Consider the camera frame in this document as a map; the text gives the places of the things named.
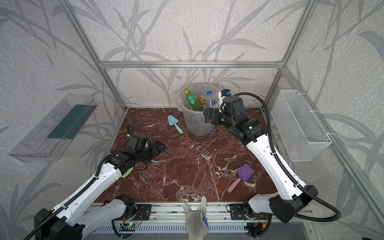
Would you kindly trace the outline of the clear water bottle blue cap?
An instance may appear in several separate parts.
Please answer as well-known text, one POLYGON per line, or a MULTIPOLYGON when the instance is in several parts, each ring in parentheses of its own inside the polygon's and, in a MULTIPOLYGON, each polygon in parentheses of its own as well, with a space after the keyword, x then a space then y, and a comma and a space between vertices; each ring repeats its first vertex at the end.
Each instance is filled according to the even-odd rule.
POLYGON ((206 104, 206 108, 213 108, 216 105, 216 100, 212 91, 206 92, 205 104, 206 104))

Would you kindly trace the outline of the green Sprite bottle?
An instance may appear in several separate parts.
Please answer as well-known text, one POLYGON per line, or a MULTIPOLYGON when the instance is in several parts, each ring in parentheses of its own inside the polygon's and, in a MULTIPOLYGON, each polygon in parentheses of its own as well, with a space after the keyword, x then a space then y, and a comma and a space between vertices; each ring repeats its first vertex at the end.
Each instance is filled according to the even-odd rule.
POLYGON ((199 103, 198 98, 194 94, 192 94, 189 90, 185 90, 184 93, 186 95, 186 100, 190 104, 193 111, 203 110, 203 107, 199 103))

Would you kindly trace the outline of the brown Nescafe bottle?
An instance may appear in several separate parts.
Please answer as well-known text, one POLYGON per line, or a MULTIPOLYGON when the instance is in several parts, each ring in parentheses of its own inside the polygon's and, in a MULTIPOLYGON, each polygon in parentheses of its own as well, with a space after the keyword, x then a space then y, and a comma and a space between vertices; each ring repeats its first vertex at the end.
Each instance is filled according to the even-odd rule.
POLYGON ((205 106, 206 105, 206 96, 205 95, 201 95, 199 98, 198 98, 198 101, 199 101, 199 104, 201 106, 205 106))

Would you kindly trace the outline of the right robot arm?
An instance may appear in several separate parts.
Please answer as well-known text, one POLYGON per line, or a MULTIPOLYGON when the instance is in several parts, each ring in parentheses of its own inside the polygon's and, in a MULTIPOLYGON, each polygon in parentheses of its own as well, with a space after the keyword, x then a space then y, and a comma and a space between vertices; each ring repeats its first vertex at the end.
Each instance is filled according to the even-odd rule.
POLYGON ((242 93, 231 95, 229 90, 218 93, 219 107, 204 111, 205 122, 226 127, 229 132, 256 156, 272 179, 277 192, 271 195, 255 195, 247 205, 255 214, 274 215, 283 223, 292 218, 312 222, 333 222, 341 218, 341 212, 331 204, 317 197, 318 190, 313 185, 306 185, 290 168, 273 143, 270 116, 266 116, 264 127, 259 120, 248 118, 242 93), (334 215, 315 218, 301 215, 300 211, 311 201, 323 205, 334 215))

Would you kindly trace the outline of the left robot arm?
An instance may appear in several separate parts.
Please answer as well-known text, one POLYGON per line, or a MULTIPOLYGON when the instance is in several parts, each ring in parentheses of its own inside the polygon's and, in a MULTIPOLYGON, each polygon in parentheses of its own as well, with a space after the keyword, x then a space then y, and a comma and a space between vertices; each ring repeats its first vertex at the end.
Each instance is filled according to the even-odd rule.
POLYGON ((105 156, 96 172, 72 195, 51 210, 42 209, 34 217, 35 228, 25 237, 37 240, 82 240, 96 229, 117 219, 131 219, 138 214, 135 201, 119 195, 110 203, 87 213, 90 205, 117 180, 126 178, 136 164, 148 166, 166 145, 152 142, 148 136, 133 133, 105 156))

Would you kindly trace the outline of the clear plastic bin liner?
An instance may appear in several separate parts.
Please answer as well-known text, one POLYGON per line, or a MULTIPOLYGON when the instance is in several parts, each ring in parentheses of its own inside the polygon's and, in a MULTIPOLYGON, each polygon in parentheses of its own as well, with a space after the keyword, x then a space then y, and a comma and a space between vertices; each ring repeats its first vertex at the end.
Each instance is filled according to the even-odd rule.
POLYGON ((216 87, 215 85, 212 84, 205 84, 205 83, 194 83, 191 84, 185 88, 183 88, 180 92, 180 98, 178 99, 177 103, 177 108, 179 111, 183 112, 187 118, 198 118, 202 119, 203 123, 205 122, 204 120, 204 112, 203 110, 206 108, 205 105, 203 105, 203 110, 202 111, 194 111, 192 109, 192 106, 188 103, 186 95, 184 93, 185 90, 189 90, 193 95, 195 95, 197 98, 201 96, 205 96, 208 91, 212 92, 213 99, 215 101, 214 108, 218 109, 219 108, 219 92, 223 90, 221 87, 216 87))

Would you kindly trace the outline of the grey mesh waste bin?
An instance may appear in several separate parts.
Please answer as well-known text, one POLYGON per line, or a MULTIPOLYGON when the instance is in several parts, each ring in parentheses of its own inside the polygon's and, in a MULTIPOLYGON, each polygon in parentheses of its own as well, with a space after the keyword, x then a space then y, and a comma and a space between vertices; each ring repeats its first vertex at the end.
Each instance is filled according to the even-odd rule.
POLYGON ((197 137, 203 137, 209 135, 213 129, 214 125, 203 123, 202 119, 198 118, 187 118, 187 116, 183 113, 186 127, 188 132, 197 137))

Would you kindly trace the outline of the light blue plastic trowel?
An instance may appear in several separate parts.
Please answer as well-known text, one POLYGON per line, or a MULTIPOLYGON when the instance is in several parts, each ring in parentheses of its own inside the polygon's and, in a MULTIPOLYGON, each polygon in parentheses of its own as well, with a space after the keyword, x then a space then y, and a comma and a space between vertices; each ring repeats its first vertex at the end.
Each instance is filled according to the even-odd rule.
POLYGON ((177 129, 177 131, 179 132, 179 134, 182 135, 184 133, 184 131, 178 126, 178 122, 179 122, 179 120, 176 119, 174 116, 172 116, 172 115, 168 116, 169 125, 174 126, 177 129))

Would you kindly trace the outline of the green circuit board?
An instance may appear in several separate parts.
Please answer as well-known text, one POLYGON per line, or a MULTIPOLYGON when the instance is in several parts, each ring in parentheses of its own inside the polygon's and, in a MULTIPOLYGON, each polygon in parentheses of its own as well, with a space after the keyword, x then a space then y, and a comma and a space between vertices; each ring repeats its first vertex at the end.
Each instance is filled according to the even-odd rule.
POLYGON ((120 231, 122 232, 135 232, 136 229, 141 225, 142 223, 141 222, 137 222, 137 223, 122 223, 120 225, 120 231))

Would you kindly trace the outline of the white knitted work glove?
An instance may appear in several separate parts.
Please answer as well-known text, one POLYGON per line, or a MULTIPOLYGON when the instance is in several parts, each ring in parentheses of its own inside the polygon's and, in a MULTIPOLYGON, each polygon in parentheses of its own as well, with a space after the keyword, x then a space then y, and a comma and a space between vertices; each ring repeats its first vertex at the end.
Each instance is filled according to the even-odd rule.
POLYGON ((201 205, 192 210, 191 206, 187 203, 183 204, 183 209, 186 216, 186 229, 188 232, 189 240, 203 240, 205 235, 208 234, 209 227, 207 221, 207 198, 201 198, 201 205))

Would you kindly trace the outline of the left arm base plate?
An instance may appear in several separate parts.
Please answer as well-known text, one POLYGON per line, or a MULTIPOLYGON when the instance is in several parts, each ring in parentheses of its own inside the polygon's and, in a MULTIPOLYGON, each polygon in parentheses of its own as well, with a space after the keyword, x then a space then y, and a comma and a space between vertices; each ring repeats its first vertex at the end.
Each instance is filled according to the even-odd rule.
POLYGON ((148 221, 150 219, 151 204, 136 204, 135 200, 126 195, 117 196, 116 199, 123 201, 126 206, 123 215, 117 220, 148 221))

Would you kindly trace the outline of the aluminium front rail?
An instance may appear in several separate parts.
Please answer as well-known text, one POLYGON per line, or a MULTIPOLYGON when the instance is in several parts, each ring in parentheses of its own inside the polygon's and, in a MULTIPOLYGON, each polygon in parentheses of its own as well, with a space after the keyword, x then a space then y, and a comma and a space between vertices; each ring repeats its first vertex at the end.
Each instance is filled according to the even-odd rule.
POLYGON ((262 222, 279 221, 278 217, 268 213, 247 211, 243 203, 207 202, 207 203, 129 203, 113 200, 102 206, 91 204, 81 208, 79 204, 67 208, 59 217, 67 217, 67 223, 94 224, 100 226, 110 222, 133 221, 144 223, 184 223, 190 219, 211 223, 224 222, 262 222))

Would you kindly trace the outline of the clear acrylic wall shelf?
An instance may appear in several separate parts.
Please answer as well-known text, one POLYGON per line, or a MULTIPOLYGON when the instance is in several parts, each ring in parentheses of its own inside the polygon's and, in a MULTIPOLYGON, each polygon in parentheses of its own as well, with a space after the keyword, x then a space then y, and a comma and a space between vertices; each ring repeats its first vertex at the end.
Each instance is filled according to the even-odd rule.
POLYGON ((67 94, 9 155, 24 163, 57 162, 96 107, 94 97, 67 94))

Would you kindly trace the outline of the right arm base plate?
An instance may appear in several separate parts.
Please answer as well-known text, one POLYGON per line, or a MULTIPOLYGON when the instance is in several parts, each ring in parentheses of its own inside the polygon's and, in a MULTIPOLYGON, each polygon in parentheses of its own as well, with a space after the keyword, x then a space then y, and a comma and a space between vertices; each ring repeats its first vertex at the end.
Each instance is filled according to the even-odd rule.
POLYGON ((258 220, 269 221, 272 217, 268 213, 255 213, 248 204, 229 204, 227 205, 227 211, 230 212, 231 220, 258 220))

